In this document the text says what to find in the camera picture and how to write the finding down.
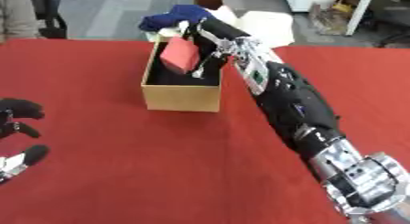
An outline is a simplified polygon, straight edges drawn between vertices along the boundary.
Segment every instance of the robotic arm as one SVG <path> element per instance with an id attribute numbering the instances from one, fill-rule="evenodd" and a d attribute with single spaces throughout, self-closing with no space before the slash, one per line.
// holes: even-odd
<path id="1" fill-rule="evenodd" d="M 308 80 L 261 41 L 218 19 L 204 18 L 191 33 L 200 48 L 210 51 L 192 76 L 206 76 L 210 60 L 234 56 L 235 68 L 270 125 L 349 223 L 410 223 L 407 171 L 385 153 L 361 155 Z"/>

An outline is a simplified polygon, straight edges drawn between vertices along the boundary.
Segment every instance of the person's arm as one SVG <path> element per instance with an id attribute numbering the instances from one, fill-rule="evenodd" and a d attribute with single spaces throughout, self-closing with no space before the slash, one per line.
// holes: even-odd
<path id="1" fill-rule="evenodd" d="M 37 37 L 38 22 L 31 0 L 4 0 L 5 39 Z"/>

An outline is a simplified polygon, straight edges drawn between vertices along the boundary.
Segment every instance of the cardboard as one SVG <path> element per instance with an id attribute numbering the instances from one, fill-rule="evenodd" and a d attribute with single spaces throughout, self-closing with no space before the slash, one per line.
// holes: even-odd
<path id="1" fill-rule="evenodd" d="M 164 47 L 164 44 L 159 38 L 154 45 L 141 82 L 147 109 L 218 112 L 221 99 L 221 73 L 216 80 L 199 80 L 189 75 L 172 73 L 165 68 L 159 58 L 161 46 Z"/>

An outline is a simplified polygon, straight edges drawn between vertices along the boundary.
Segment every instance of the red table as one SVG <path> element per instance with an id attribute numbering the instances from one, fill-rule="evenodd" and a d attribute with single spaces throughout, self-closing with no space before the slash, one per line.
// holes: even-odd
<path id="1" fill-rule="evenodd" d="M 0 187 L 5 224 L 345 223 L 285 148 L 232 68 L 220 113 L 149 112 L 139 88 L 151 44 L 13 41 L 0 47 L 0 96 L 40 102 L 0 154 L 51 153 Z M 313 82 L 364 153 L 410 168 L 410 50 L 280 48 Z"/>

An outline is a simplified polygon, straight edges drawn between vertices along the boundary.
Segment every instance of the robotic glove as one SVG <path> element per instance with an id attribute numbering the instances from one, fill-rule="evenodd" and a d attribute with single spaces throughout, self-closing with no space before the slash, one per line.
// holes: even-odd
<path id="1" fill-rule="evenodd" d="M 12 98 L 0 99 L 0 139 L 13 133 L 24 133 L 33 138 L 39 138 L 40 133 L 31 126 L 15 122 L 15 118 L 41 119 L 44 117 L 42 106 L 32 101 Z M 45 145 L 32 146 L 20 154 L 10 157 L 0 157 L 0 183 L 19 175 L 29 166 L 41 160 L 47 153 Z"/>

